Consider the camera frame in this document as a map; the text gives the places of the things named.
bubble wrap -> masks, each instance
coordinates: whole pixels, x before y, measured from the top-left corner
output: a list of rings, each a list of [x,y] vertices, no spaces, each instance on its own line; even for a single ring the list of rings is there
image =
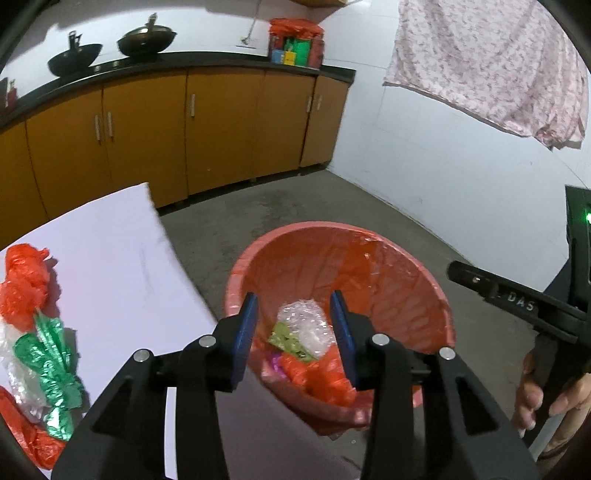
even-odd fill
[[[39,375],[25,367],[12,351],[14,342],[21,336],[22,332],[0,317],[0,364],[6,369],[11,393],[18,407],[29,421],[39,423],[48,405],[41,390]]]
[[[303,347],[317,359],[335,343],[335,334],[326,322],[324,311],[314,300],[298,300],[284,305],[277,313],[279,322],[286,322]]]

concrete floor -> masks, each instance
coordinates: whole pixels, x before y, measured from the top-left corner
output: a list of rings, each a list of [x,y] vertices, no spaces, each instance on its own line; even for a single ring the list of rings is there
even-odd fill
[[[161,212],[162,222],[191,281],[218,317],[223,315],[230,269],[264,233],[307,220],[373,230],[406,249],[435,276],[452,307],[458,353],[503,411],[512,414],[521,361],[533,346],[534,332],[522,320],[450,282],[447,265],[462,257],[413,220],[328,171],[208,193],[191,198],[190,203]],[[337,447],[359,463],[358,443],[362,442],[357,438],[355,432],[349,433],[338,440]]]

green plastic bag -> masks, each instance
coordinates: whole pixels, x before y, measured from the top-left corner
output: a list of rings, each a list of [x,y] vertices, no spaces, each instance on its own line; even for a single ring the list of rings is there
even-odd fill
[[[47,433],[68,441],[74,432],[70,410],[82,406],[84,389],[72,372],[72,352],[64,340],[64,325],[37,310],[37,334],[26,333],[14,343],[14,355],[40,376],[51,410],[43,421]]]
[[[310,355],[302,346],[297,335],[295,333],[291,333],[290,328],[286,322],[277,322],[275,324],[268,342],[271,345],[276,346],[279,350],[291,353],[305,363],[316,360],[316,358]]]

red bag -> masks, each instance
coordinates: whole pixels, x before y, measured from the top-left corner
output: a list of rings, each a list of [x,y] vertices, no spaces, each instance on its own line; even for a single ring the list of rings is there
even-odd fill
[[[305,364],[284,352],[279,359],[279,364],[292,385],[318,400],[341,407],[350,407],[357,397],[357,391],[345,376],[339,348],[336,345],[331,345],[317,362]]]
[[[29,244],[13,245],[6,252],[6,280],[0,285],[0,314],[21,332],[34,329],[33,313],[45,305],[49,250]]]
[[[39,468],[53,469],[66,444],[28,421],[3,387],[0,387],[0,414],[29,459]]]
[[[323,36],[324,29],[305,18],[273,18],[269,33],[279,37],[295,37],[311,40],[317,35]]]
[[[283,352],[279,358],[279,365],[293,385],[302,390],[306,389],[308,373],[304,362],[290,353]]]
[[[318,400],[341,407],[353,404],[357,391],[345,376],[336,345],[331,345],[320,360],[308,365],[307,388]]]

white tiled wall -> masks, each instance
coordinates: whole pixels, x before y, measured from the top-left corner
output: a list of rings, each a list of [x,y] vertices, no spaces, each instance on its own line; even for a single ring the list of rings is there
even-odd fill
[[[82,44],[101,43],[95,64],[120,59],[116,42],[158,13],[157,23],[177,32],[166,51],[267,53],[268,20],[307,18],[308,9],[289,0],[262,0],[252,33],[255,49],[239,47],[253,22],[257,0],[61,0],[43,12],[13,53],[1,77],[16,79],[19,95],[55,79],[47,60],[68,48],[68,32],[82,34]]]
[[[325,63],[357,70],[332,171],[475,265],[543,289],[568,254],[564,185],[591,187],[591,140],[551,152],[418,93],[383,87],[397,0],[360,0],[310,18],[326,30]]]

